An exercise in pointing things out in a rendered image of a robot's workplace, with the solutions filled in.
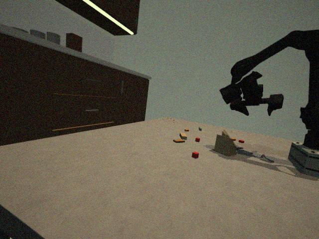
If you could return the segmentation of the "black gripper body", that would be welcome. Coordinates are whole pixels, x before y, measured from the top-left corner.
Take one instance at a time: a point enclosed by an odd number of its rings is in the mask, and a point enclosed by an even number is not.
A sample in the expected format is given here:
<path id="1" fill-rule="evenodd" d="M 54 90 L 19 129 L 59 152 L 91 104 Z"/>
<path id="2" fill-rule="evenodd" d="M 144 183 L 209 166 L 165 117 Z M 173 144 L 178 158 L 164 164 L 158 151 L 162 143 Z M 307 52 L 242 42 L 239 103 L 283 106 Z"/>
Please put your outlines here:
<path id="1" fill-rule="evenodd" d="M 241 109 L 242 106 L 259 106 L 260 104 L 268 104 L 270 109 L 281 109 L 283 105 L 284 96 L 282 94 L 272 94 L 269 98 L 262 99 L 260 94 L 260 86 L 258 92 L 252 95 L 244 95 L 242 101 L 242 97 L 231 102 L 230 108 L 231 110 Z"/>

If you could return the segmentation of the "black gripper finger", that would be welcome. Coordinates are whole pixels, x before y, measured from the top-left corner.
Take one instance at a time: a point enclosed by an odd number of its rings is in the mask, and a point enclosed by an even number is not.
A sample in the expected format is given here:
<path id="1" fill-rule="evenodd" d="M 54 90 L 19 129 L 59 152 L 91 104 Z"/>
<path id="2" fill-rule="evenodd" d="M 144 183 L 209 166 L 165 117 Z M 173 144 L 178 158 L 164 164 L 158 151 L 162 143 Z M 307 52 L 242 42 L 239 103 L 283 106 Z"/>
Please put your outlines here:
<path id="1" fill-rule="evenodd" d="M 271 112 L 274 111 L 274 110 L 276 110 L 276 109 L 270 109 L 270 108 L 268 107 L 268 109 L 267 109 L 268 115 L 270 116 L 270 115 L 271 115 Z"/>
<path id="2" fill-rule="evenodd" d="M 247 116 L 249 115 L 246 106 L 242 106 L 241 109 L 238 109 L 238 110 L 236 110 L 236 111 L 239 111 L 239 112 L 241 112 L 241 113 L 243 113 L 243 114 L 245 114 L 245 115 L 247 115 Z"/>

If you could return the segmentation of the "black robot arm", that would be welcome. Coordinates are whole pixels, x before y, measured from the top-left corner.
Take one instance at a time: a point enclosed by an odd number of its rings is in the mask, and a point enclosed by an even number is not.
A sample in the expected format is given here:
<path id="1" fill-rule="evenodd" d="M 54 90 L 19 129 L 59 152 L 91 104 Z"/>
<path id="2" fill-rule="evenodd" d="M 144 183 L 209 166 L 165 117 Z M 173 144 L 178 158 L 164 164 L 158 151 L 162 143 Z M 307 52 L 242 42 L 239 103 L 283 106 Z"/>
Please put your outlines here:
<path id="1" fill-rule="evenodd" d="M 242 80 L 241 78 L 258 64 L 288 46 L 304 50 L 310 63 L 309 102 L 305 108 L 301 108 L 300 118 L 306 125 L 306 129 L 308 129 L 303 145 L 319 150 L 319 29 L 291 31 L 287 36 L 258 52 L 256 55 L 236 62 L 231 68 L 231 84 L 219 91 L 226 104 L 239 99 L 242 93 L 244 95 L 255 94 L 258 92 L 259 86 L 261 97 L 263 97 L 263 84 L 257 83 L 257 79 L 262 77 L 260 73 L 253 71 Z"/>

